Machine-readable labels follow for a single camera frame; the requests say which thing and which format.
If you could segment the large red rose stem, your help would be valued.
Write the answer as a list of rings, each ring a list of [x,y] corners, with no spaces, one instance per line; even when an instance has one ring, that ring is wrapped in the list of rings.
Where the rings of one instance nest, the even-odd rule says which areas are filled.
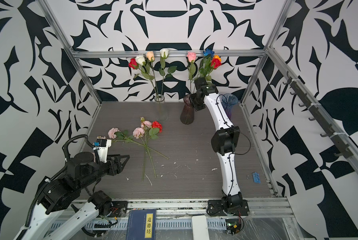
[[[212,73],[214,70],[216,70],[217,68],[219,68],[221,65],[222,65],[222,61],[220,62],[220,61],[217,60],[217,59],[213,59],[213,61],[212,61],[212,67],[213,67],[213,69],[212,69],[211,73]],[[208,83],[211,83],[211,82],[212,82],[211,73],[210,73],[208,76],[204,77]]]

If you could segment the blue rose stem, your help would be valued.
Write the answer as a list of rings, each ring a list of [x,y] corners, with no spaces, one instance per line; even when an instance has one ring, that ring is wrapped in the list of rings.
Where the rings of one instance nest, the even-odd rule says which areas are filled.
[[[202,58],[200,64],[199,64],[199,77],[204,78],[208,76],[213,67],[212,67],[212,61],[214,58],[215,52],[210,49],[206,49],[204,51],[204,57]]]

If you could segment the dark purple glass vase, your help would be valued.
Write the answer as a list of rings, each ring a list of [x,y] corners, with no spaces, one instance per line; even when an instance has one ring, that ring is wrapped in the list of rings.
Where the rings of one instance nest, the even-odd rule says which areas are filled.
[[[191,102],[191,95],[186,95],[184,97],[184,108],[182,110],[180,120],[185,125],[190,125],[195,120],[195,109]]]

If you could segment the orange rose stem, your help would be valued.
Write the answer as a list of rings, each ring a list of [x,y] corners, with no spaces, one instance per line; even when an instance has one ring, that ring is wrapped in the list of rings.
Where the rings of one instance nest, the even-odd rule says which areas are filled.
[[[222,61],[221,58],[220,58],[218,55],[214,55],[213,59],[217,59],[217,60],[219,60],[220,62]]]

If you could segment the pink rose stem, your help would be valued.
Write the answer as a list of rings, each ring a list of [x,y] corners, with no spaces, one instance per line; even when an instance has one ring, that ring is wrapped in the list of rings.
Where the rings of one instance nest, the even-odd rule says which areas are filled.
[[[188,71],[189,71],[189,81],[190,81],[190,93],[193,93],[193,89],[192,89],[192,82],[195,76],[195,72],[196,72],[196,66],[195,66],[195,61],[197,59],[197,55],[195,52],[188,52],[187,54],[187,59],[188,59]]]

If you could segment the clear glass vase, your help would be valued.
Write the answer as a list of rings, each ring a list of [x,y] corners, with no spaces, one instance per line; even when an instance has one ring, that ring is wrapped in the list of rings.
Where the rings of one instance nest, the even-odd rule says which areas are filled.
[[[165,104],[165,97],[163,95],[156,95],[154,101],[157,120],[166,121],[168,119],[168,111]]]

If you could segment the white rose stem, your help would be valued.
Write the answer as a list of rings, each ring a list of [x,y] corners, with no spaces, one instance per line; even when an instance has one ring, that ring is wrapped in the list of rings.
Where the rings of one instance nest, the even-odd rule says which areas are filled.
[[[145,55],[138,55],[135,60],[138,66],[138,69],[140,70],[141,75],[146,79],[148,79],[148,75],[146,73],[146,68],[145,68],[145,64],[146,64],[146,60],[145,60]]]
[[[169,49],[164,48],[160,50],[160,68],[159,73],[162,76],[162,83],[161,83],[161,92],[160,95],[164,96],[164,81],[167,78],[171,78],[172,74],[176,71],[177,66],[171,66],[168,68],[167,72],[165,72],[166,68],[166,59],[169,57]]]

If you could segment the peach rose stem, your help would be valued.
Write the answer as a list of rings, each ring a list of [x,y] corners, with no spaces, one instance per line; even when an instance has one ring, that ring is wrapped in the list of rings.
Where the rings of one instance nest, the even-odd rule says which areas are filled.
[[[145,55],[145,60],[146,60],[146,64],[145,64],[146,73],[148,75],[148,79],[149,79],[150,83],[152,84],[152,86],[154,88],[154,92],[155,92],[154,98],[155,98],[155,101],[157,103],[159,103],[161,100],[160,100],[160,96],[158,93],[156,76],[155,76],[155,71],[154,71],[154,66],[153,66],[153,62],[155,61],[154,53],[152,51],[147,52]]]

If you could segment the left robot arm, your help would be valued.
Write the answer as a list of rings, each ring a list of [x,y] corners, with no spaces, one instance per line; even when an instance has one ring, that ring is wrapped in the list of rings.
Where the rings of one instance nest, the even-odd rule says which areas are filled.
[[[97,155],[81,152],[68,160],[56,176],[46,179],[32,201],[26,222],[15,236],[17,240],[68,240],[97,217],[108,220],[117,208],[103,191],[93,191],[87,202],[61,227],[48,230],[72,205],[83,189],[100,182],[101,178],[120,174],[129,155],[110,155],[100,162]]]

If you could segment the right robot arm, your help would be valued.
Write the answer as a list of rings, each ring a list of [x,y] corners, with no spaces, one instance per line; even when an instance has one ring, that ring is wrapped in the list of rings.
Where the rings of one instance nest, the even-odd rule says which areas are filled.
[[[196,111],[208,109],[214,121],[216,132],[211,139],[213,151],[217,154],[223,177],[222,203],[225,210],[241,207],[243,197],[235,168],[236,147],[241,135],[223,108],[223,95],[216,85],[205,78],[195,80],[196,92],[191,94],[191,103]]]

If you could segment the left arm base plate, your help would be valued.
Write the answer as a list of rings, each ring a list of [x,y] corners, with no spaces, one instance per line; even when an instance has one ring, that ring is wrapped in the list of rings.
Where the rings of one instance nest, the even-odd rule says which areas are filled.
[[[112,201],[104,205],[103,214],[109,218],[122,217],[127,213],[128,201]]]

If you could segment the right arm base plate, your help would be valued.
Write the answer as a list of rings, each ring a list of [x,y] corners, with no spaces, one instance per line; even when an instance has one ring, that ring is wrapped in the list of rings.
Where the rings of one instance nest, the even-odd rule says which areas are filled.
[[[210,216],[248,216],[250,208],[246,200],[229,204],[224,200],[208,200],[206,213]]]

